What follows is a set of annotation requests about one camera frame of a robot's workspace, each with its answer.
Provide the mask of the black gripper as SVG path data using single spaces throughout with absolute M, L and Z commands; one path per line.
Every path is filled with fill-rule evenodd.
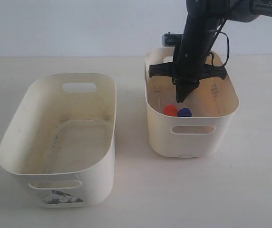
M 182 103 L 195 89 L 199 80 L 227 76 L 225 64 L 214 64 L 216 54 L 211 48 L 219 34 L 222 23 L 187 23 L 182 39 L 174 48 L 171 62 L 150 64 L 148 75 L 168 76 L 176 86 L 176 102 Z

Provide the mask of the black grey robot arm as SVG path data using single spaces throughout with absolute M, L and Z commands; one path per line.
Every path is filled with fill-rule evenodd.
M 176 102 L 182 103 L 199 85 L 211 77 L 225 79 L 226 64 L 207 64 L 217 37 L 228 20 L 248 23 L 259 16 L 272 17 L 272 0 L 188 0 L 182 34 L 165 33 L 164 47 L 174 47 L 173 60 L 149 66 L 149 77 L 171 77 Z

